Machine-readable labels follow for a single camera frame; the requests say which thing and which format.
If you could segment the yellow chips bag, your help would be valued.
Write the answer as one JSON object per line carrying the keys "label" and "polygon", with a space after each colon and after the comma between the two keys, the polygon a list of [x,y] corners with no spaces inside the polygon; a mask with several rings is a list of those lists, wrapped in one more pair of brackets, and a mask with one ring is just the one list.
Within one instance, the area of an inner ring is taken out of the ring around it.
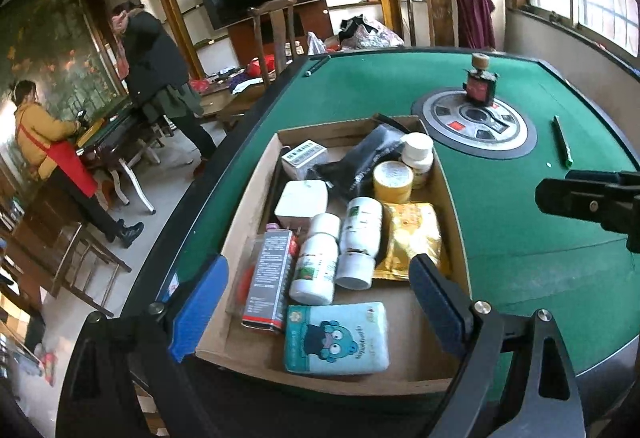
{"label": "yellow chips bag", "polygon": [[440,271],[448,271],[448,265],[442,264],[442,235],[431,203],[384,203],[382,246],[375,280],[408,281],[411,259],[420,254],[427,255]]}

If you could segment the white square box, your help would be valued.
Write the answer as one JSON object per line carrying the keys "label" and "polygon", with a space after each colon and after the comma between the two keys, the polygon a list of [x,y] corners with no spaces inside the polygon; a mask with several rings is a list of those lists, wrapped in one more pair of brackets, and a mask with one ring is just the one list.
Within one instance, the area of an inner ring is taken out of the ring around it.
{"label": "white square box", "polygon": [[307,228],[328,204],[329,191],[324,181],[291,180],[283,188],[274,216],[284,228]]}

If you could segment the person black jacket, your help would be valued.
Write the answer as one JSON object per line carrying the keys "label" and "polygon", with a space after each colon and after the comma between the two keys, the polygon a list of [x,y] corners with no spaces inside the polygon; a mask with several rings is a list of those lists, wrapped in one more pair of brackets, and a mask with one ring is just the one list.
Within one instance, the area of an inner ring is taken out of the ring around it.
{"label": "person black jacket", "polygon": [[191,87],[177,44],[157,18],[134,2],[114,7],[112,27],[124,49],[132,102],[151,124],[167,117],[198,148],[201,162],[194,174],[202,174],[217,146],[198,120],[204,115],[201,98]]}

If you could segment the tall white green tube bottle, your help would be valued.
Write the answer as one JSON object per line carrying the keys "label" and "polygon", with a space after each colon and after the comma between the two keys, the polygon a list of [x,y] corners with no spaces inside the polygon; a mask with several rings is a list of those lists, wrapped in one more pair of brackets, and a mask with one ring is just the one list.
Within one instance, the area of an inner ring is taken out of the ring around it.
{"label": "tall white green tube bottle", "polygon": [[370,288],[381,243],[383,208],[378,200],[358,197],[348,203],[340,238],[335,283],[347,290]]}

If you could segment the maroon cloth on chair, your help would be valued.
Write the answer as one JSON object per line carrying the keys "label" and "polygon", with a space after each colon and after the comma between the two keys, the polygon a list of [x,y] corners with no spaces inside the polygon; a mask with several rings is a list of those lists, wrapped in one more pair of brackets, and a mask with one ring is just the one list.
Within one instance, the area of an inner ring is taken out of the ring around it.
{"label": "maroon cloth on chair", "polygon": [[492,50],[497,47],[491,14],[491,0],[457,0],[458,39],[463,48]]}

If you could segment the wooden chair with cloth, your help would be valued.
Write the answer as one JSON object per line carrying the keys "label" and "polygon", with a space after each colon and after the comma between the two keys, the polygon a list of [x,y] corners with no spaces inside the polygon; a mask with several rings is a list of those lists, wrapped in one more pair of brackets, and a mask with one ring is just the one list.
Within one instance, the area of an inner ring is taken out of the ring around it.
{"label": "wooden chair with cloth", "polygon": [[408,38],[411,47],[420,46],[419,28],[427,26],[428,45],[459,47],[457,0],[406,0]]}

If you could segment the white bottle red label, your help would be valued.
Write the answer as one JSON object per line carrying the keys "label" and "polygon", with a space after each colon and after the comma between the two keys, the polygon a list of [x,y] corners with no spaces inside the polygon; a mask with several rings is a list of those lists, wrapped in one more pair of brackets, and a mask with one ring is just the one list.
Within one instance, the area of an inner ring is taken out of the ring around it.
{"label": "white bottle red label", "polygon": [[434,141],[427,134],[413,132],[402,137],[402,143],[400,160],[412,171],[412,189],[421,189],[434,163]]}

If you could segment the yellow tape roll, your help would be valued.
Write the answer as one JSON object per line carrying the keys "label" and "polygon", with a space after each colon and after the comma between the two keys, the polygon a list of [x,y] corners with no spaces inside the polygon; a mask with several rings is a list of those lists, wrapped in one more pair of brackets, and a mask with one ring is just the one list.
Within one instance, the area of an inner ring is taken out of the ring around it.
{"label": "yellow tape roll", "polygon": [[399,161],[386,161],[373,170],[374,197],[384,203],[407,203],[411,197],[413,172]]}

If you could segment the white bottle green label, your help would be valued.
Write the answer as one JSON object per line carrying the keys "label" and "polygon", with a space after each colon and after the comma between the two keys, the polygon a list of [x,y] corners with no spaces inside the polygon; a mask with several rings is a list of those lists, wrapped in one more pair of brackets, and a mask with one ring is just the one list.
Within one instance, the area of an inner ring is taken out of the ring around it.
{"label": "white bottle green label", "polygon": [[340,217],[334,214],[320,213],[311,218],[288,292],[294,302],[308,306],[332,304],[340,229]]}

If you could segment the cardboard box tray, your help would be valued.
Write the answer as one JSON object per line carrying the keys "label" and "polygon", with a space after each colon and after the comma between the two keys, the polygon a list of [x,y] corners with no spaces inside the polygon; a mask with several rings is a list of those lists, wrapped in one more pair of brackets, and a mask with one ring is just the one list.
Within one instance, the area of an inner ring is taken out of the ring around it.
{"label": "cardboard box tray", "polygon": [[330,181],[274,191],[282,153],[311,143],[330,162],[374,131],[422,131],[416,117],[285,129],[270,139],[236,209],[222,255],[229,284],[198,358],[257,380],[347,397],[445,392],[458,362],[443,350],[409,279],[425,253],[462,289],[468,264],[442,165],[418,188],[398,159],[378,167],[385,198],[339,197]]}

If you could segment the person yellow jacket red apron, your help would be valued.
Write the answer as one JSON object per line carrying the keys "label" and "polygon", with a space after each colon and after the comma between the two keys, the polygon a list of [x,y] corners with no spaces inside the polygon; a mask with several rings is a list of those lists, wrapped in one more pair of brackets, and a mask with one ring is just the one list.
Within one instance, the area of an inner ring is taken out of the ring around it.
{"label": "person yellow jacket red apron", "polygon": [[103,233],[107,241],[118,240],[130,247],[140,237],[144,224],[127,226],[115,221],[96,198],[98,183],[80,161],[70,137],[80,128],[75,121],[62,121],[37,102],[37,86],[31,80],[13,85],[16,110],[15,141],[32,172],[66,193],[80,213]]}

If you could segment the pile of clothes bags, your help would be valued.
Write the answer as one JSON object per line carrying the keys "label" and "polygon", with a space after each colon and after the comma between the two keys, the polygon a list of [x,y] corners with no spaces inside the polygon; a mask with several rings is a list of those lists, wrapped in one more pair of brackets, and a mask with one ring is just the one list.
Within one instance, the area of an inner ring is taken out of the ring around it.
{"label": "pile of clothes bags", "polygon": [[342,50],[382,50],[405,45],[385,24],[362,15],[341,21],[338,42]]}

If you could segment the black marker pink caps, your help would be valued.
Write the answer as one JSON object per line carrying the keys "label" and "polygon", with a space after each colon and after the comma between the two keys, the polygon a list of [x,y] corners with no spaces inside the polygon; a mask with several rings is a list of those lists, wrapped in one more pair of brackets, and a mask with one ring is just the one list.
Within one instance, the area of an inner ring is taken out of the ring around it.
{"label": "black marker pink caps", "polygon": [[282,195],[285,184],[290,180],[290,177],[288,177],[288,174],[286,174],[282,163],[282,158],[290,150],[291,147],[288,145],[282,147],[276,163],[276,167],[273,171],[271,184],[269,186],[268,195],[265,202],[264,216],[262,217],[265,222],[266,230],[269,230],[272,227],[276,227],[279,224],[274,210],[276,209],[280,196]]}

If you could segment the white label small box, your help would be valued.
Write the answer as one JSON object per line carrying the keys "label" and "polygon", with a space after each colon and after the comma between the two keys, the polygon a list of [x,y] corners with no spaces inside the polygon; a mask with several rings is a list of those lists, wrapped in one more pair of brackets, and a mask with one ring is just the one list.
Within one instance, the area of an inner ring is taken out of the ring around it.
{"label": "white label small box", "polygon": [[317,164],[328,162],[328,149],[313,140],[305,140],[281,157],[283,171],[291,179],[304,180]]}

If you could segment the black ink bottle cork stopper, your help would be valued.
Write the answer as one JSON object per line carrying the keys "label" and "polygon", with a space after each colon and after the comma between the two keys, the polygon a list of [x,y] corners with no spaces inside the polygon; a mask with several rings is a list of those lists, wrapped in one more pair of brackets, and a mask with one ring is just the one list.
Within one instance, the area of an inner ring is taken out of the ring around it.
{"label": "black ink bottle cork stopper", "polygon": [[499,76],[489,70],[490,58],[485,54],[473,53],[471,64],[472,69],[466,71],[468,76],[463,84],[466,98],[477,106],[491,107]]}

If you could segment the landscape wall painting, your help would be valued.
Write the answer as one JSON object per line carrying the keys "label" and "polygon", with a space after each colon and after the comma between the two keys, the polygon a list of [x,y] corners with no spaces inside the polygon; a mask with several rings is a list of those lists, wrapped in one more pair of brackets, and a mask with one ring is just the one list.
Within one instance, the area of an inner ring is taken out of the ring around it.
{"label": "landscape wall painting", "polygon": [[122,95],[106,68],[81,0],[12,0],[1,7],[1,99],[36,84],[55,117],[101,117]]}

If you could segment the clear pack red number nine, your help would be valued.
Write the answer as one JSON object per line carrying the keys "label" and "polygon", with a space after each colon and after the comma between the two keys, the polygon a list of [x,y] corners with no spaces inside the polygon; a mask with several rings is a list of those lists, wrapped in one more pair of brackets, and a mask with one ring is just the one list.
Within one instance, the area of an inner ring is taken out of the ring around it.
{"label": "clear pack red number nine", "polygon": [[[250,281],[252,281],[252,276],[254,273],[254,267],[257,261],[257,256],[259,253],[259,249],[262,246],[262,240],[264,239],[264,234],[256,237],[250,246],[247,247],[246,251],[243,253],[241,257],[239,268],[236,270],[236,276],[233,281],[233,287],[231,291],[230,301],[228,302],[227,313],[238,317],[242,323],[242,314],[247,298],[248,289],[250,288]],[[295,236],[295,240],[297,242],[297,252],[294,257],[294,262],[292,264],[291,278],[290,284],[292,280],[293,268],[295,265],[296,257],[298,255],[299,245],[297,238]]]}

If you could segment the black foil pouch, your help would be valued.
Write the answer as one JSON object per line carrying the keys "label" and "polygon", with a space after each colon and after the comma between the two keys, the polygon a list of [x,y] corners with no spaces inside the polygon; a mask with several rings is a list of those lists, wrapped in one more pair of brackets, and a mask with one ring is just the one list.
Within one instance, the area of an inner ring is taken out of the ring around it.
{"label": "black foil pouch", "polygon": [[373,192],[373,170],[376,165],[396,160],[408,134],[405,128],[388,123],[379,124],[360,143],[353,146],[340,161],[315,164],[307,179],[324,181],[330,194],[344,202]]}

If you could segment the black marker green cap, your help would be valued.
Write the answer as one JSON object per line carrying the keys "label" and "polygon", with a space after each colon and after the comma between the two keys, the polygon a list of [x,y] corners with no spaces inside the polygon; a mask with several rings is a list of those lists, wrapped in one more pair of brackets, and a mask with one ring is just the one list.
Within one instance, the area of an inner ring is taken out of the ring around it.
{"label": "black marker green cap", "polygon": [[561,160],[564,166],[567,169],[570,169],[574,164],[572,151],[570,151],[570,145],[567,143],[567,139],[564,135],[560,118],[557,115],[555,115],[552,119],[552,126],[553,126],[553,131],[556,139],[556,144],[558,145],[559,154],[561,156]]}

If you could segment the tissue pack blue cartoon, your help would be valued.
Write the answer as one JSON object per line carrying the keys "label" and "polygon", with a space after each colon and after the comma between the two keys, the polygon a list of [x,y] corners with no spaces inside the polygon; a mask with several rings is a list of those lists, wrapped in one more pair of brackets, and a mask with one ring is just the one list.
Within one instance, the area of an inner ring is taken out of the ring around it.
{"label": "tissue pack blue cartoon", "polygon": [[387,370],[390,352],[384,305],[288,307],[283,362],[286,371],[300,375],[368,375]]}

